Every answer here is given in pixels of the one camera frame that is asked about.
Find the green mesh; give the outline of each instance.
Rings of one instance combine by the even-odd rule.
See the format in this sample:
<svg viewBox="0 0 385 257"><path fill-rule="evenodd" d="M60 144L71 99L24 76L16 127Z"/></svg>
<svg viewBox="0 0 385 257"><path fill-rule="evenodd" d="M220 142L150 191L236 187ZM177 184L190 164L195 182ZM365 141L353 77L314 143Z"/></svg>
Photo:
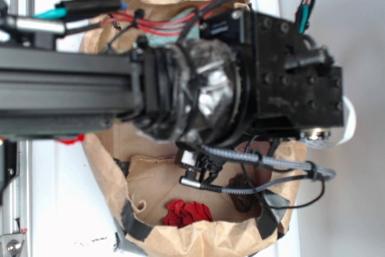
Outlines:
<svg viewBox="0 0 385 257"><path fill-rule="evenodd" d="M191 12L194 11L194 8L189 8L187 10L182 11L177 16L172 18L171 20L178 20L181 19L187 15L189 15ZM173 32L176 30L163 30L164 32ZM146 37L149 40L149 45L152 47L162 46L166 43L174 43L178 39L178 36L156 36L151 33L146 33ZM188 39L198 39L199 38L199 27L197 25L193 26L191 28L190 32L187 35Z"/></svg>

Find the metal frame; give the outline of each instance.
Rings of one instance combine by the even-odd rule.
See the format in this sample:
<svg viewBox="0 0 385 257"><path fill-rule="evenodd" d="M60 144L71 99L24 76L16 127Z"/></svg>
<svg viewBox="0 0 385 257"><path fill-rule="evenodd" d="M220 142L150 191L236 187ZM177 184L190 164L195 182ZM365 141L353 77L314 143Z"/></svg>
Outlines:
<svg viewBox="0 0 385 257"><path fill-rule="evenodd" d="M7 0L9 11L31 16L34 0ZM1 256L31 256L31 142L17 144L17 172L2 194Z"/></svg>

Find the red cloth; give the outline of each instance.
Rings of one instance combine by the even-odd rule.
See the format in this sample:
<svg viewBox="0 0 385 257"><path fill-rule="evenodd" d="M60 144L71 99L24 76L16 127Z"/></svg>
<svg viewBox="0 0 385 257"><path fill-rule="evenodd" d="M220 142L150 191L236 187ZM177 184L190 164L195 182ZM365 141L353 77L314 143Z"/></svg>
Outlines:
<svg viewBox="0 0 385 257"><path fill-rule="evenodd" d="M58 140L62 144L75 144L77 141L84 141L85 134L80 134L76 138L70 139L70 140Z"/></svg>
<svg viewBox="0 0 385 257"><path fill-rule="evenodd" d="M168 214L163 219L163 224L168 226L182 228L202 220L213 221L210 209L195 201L186 204L183 200L174 200L167 204L167 209Z"/></svg>

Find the teal connector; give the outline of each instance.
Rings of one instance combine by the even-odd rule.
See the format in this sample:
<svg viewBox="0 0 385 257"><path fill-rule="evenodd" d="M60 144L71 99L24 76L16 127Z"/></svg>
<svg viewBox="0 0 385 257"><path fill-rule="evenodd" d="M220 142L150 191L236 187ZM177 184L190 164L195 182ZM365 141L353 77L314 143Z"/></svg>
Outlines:
<svg viewBox="0 0 385 257"><path fill-rule="evenodd" d="M300 22L299 32L304 33L305 29L306 29L307 19L309 18L309 6L308 5L302 5L301 10L302 10L302 13L301 13L302 18L301 18L301 22Z"/></svg>
<svg viewBox="0 0 385 257"><path fill-rule="evenodd" d="M36 14L34 18L41 19L59 19L67 16L67 10L64 7L51 9L43 13Z"/></svg>

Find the gray braided cable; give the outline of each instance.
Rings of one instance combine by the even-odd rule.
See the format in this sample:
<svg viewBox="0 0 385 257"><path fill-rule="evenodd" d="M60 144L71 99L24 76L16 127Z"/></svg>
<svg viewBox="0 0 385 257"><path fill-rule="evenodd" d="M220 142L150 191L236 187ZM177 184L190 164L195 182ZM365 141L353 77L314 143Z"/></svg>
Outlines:
<svg viewBox="0 0 385 257"><path fill-rule="evenodd" d="M275 159L270 156L262 156L262 159L259 158L259 155L252 153L239 153L233 150L227 150L217 147L209 147L202 145L201 149L208 153L209 155L218 156L220 158L227 159L228 161L242 162L246 164L257 165L267 165L271 167L280 167L294 170L304 170L311 171L313 169L310 163L303 162L293 162L287 161L284 159ZM333 179L336 176L336 172L332 169L325 168L323 166L316 166L316 171L322 174L325 177L326 181Z"/></svg>
<svg viewBox="0 0 385 257"><path fill-rule="evenodd" d="M221 193L237 194L237 195L252 195L255 192L262 192L262 191L266 190L267 188L272 187L274 185L278 185L278 184L290 182L290 181L298 181L298 180L304 179L306 177L307 177L306 175L299 175L299 176L290 176L290 177L286 177L286 178L281 178L281 179L267 182L266 184L263 184L259 187L254 188L254 189L252 189L252 188L249 188L249 189L222 188Z"/></svg>

